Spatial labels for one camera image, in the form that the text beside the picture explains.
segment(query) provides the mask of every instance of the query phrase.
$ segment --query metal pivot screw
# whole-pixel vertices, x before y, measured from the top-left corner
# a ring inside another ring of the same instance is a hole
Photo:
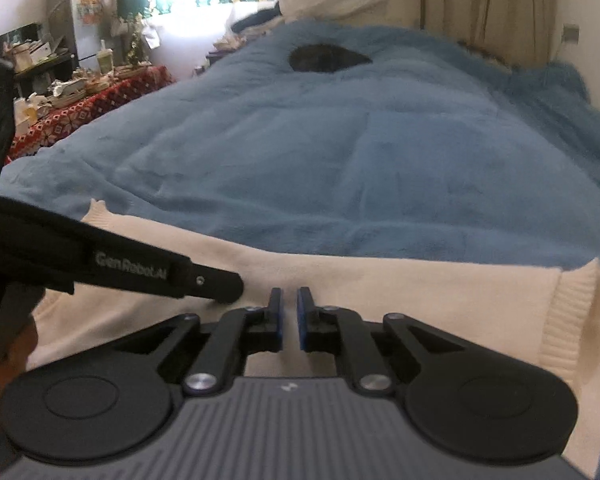
[[[360,379],[360,387],[369,392],[381,392],[391,386],[391,379],[382,374],[369,374]]]
[[[216,376],[205,373],[190,375],[185,380],[186,385],[196,392],[204,392],[205,390],[210,390],[211,388],[216,386],[217,382],[218,379],[216,379]]]

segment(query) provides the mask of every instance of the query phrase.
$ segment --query decorative ornament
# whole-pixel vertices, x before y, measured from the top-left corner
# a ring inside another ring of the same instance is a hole
[[[144,51],[144,43],[142,42],[142,16],[138,14],[132,23],[133,32],[131,33],[131,42],[129,50],[126,53],[126,62],[130,65],[137,66],[142,61],[148,59]]]

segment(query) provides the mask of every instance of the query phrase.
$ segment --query gray ridged base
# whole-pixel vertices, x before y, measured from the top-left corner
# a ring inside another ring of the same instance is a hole
[[[23,458],[0,476],[1,480],[583,478],[560,457],[509,468],[453,458],[412,430],[392,402],[359,396],[339,378],[237,378],[225,394],[187,400],[171,427],[133,456],[77,468]]]

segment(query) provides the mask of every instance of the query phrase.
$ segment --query bed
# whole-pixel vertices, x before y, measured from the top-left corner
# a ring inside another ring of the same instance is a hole
[[[293,72],[312,43],[373,63]],[[14,161],[0,195],[269,251],[573,269],[600,258],[600,113],[570,66],[302,20]]]

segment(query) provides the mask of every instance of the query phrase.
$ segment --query plastic bottle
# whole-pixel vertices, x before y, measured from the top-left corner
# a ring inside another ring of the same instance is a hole
[[[24,109],[24,113],[29,121],[29,126],[33,126],[38,122],[38,112],[33,104],[28,104]]]
[[[96,54],[96,58],[100,66],[100,73],[105,75],[113,70],[113,50],[107,48],[104,40],[100,40],[100,44],[102,49]]]

